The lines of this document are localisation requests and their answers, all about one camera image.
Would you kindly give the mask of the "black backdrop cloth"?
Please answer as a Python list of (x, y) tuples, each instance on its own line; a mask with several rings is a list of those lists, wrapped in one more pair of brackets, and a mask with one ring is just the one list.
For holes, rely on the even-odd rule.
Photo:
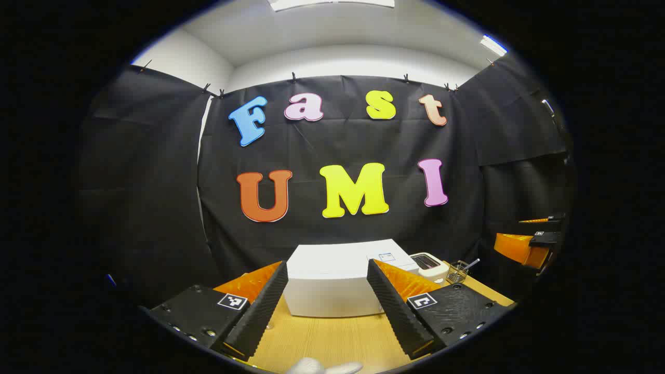
[(153, 306), (287, 259), (393, 239), (522, 300), (539, 272), (497, 233), (569, 207), (567, 145), (544, 85), (509, 57), (456, 91), (387, 77), (273, 82), (221, 99), (129, 66), (93, 99), (74, 178), (77, 237)]

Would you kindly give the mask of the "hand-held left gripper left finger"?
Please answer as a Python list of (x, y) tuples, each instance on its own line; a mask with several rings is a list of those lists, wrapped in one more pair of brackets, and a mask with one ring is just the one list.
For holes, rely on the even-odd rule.
[(285, 261), (218, 287), (194, 285), (148, 310), (197, 345), (239, 360), (254, 356), (289, 281)]

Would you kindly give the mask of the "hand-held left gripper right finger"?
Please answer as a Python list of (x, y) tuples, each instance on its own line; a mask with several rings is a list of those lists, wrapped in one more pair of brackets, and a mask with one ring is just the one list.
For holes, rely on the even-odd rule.
[(410, 359), (459, 345), (515, 307), (464, 283), (442, 287), (376, 259), (368, 261), (367, 281)]

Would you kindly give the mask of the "cream toaster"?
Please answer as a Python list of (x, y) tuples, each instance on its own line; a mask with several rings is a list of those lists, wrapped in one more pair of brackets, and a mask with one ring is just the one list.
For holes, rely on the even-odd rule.
[(449, 264), (427, 252), (419, 252), (409, 256), (418, 266), (418, 274), (423, 278), (441, 284), (449, 274)]

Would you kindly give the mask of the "white microwave oven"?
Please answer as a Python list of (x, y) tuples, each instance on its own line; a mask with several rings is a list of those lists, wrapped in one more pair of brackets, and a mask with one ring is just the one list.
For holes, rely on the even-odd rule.
[(283, 291), (293, 316), (343, 318), (382, 313), (368, 283), (368, 263), (384, 261), (418, 274), (418, 265), (394, 240), (299, 245), (287, 260)]

